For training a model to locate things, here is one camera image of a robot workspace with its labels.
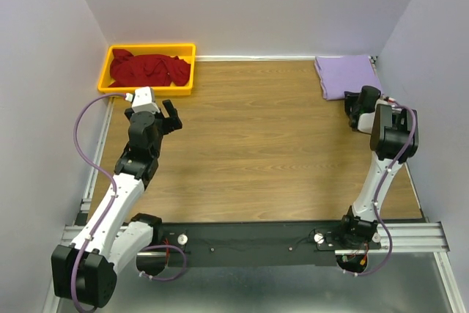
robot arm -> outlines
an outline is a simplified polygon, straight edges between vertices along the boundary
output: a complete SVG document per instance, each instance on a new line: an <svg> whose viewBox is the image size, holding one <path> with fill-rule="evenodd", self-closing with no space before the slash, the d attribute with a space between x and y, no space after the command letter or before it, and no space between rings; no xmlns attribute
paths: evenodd
<svg viewBox="0 0 469 313"><path fill-rule="evenodd" d="M344 92L345 114L354 131L371 134L378 104L389 105L392 98L383 97L378 88L363 86L360 93Z"/></svg>
<svg viewBox="0 0 469 313"><path fill-rule="evenodd" d="M412 129L410 112L395 108L387 102L386 104L378 103L373 112L366 114L373 116L370 138L372 164L360 195L342 219L344 236L353 237L360 242L369 242L372 239L377 228L374 206L376 205L377 213L380 214L381 206L394 176L404 162L415 155L418 148L418 129L416 128L412 143L389 169L392 160L397 157L409 138ZM361 121L361 116L358 116L354 121ZM388 176L382 181L383 174L386 172ZM374 195L379 187L379 194L374 200Z"/></svg>
<svg viewBox="0 0 469 313"><path fill-rule="evenodd" d="M138 251L162 235L161 219L138 214L117 237L125 217L144 193L158 168L163 136L182 128L177 110L170 100L163 101L165 117L155 103L151 88L136 90L132 108L125 111L130 121L129 142L114 169L117 196L112 185L85 228L69 246L57 246L51 258L55 294L71 298L72 268L78 252L86 246L75 282L78 300L96 307L105 306L112 296L117 274ZM98 223L102 214L104 219ZM90 229L97 227L95 234Z"/></svg>

wooden surface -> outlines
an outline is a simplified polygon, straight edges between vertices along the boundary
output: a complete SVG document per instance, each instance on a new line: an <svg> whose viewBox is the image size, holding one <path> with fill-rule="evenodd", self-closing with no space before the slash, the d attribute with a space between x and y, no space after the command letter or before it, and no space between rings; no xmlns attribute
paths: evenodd
<svg viewBox="0 0 469 313"><path fill-rule="evenodd" d="M312 62L197 62L192 95L172 101L183 129L163 139L160 168L129 216L340 219L360 193L369 136L350 130L343 101L322 99ZM101 162L110 171L127 141L128 106L114 106ZM92 211L108 186L100 175ZM421 216L405 168L382 214Z"/></svg>

red towel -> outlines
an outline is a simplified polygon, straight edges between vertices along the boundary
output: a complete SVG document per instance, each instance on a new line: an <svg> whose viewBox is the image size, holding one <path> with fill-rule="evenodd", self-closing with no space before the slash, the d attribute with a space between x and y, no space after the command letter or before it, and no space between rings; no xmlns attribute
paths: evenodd
<svg viewBox="0 0 469 313"><path fill-rule="evenodd" d="M110 87L185 86L191 65L177 56L148 54L134 56L125 49L113 49L110 74L116 80Z"/></svg>

purple cloth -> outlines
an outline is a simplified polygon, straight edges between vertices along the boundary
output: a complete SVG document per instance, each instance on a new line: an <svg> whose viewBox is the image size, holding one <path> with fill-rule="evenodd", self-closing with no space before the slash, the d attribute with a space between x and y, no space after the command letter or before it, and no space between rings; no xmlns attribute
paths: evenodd
<svg viewBox="0 0 469 313"><path fill-rule="evenodd" d="M322 96L326 100L344 99L344 91L360 92L363 86L382 91L367 55L316 58L314 61L321 80Z"/></svg>

white wall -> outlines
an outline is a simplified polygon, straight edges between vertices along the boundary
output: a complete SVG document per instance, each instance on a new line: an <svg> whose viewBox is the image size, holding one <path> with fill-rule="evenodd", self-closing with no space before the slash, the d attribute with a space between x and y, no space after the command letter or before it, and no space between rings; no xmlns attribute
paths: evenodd
<svg viewBox="0 0 469 313"><path fill-rule="evenodd" d="M203 55L378 54L409 0L87 0L110 43Z"/></svg>
<svg viewBox="0 0 469 313"><path fill-rule="evenodd" d="M378 59L386 92L419 113L410 160L422 208L442 221L449 257L469 307L469 5L412 0Z"/></svg>
<svg viewBox="0 0 469 313"><path fill-rule="evenodd" d="M0 312L41 312L87 168L72 128L107 43L84 0L0 0ZM95 150L105 104L84 121Z"/></svg>

